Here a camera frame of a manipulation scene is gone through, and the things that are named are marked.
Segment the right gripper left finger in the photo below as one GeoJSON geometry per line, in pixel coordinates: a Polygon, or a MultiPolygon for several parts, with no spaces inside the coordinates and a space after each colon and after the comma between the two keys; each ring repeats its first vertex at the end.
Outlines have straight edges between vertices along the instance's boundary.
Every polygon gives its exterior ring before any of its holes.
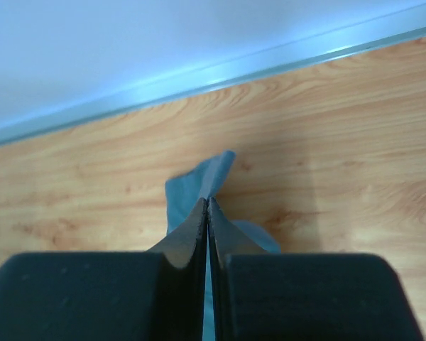
{"type": "Polygon", "coordinates": [[[200,340],[207,202],[147,251],[26,252],[0,267],[0,340],[200,340]]]}

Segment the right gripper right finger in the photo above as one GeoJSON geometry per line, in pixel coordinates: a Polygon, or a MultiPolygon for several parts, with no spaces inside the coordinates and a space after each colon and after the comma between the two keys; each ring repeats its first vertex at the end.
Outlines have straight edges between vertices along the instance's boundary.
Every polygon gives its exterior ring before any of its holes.
{"type": "Polygon", "coordinates": [[[218,340],[421,340],[397,273],[375,254],[276,254],[208,203],[218,340]]]}

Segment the grey-blue t-shirt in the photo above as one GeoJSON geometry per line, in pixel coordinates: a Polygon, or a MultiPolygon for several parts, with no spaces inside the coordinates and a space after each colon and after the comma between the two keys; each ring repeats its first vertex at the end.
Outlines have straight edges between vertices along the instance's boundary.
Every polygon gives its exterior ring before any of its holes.
{"type": "MultiPolygon", "coordinates": [[[[201,197],[208,199],[216,196],[228,178],[235,158],[233,151],[224,151],[202,161],[191,171],[166,181],[168,234],[185,221],[201,197]]],[[[264,228],[246,220],[234,220],[232,223],[261,248],[270,253],[281,253],[279,243],[264,228]]],[[[209,259],[206,260],[202,339],[216,340],[209,259]]]]}

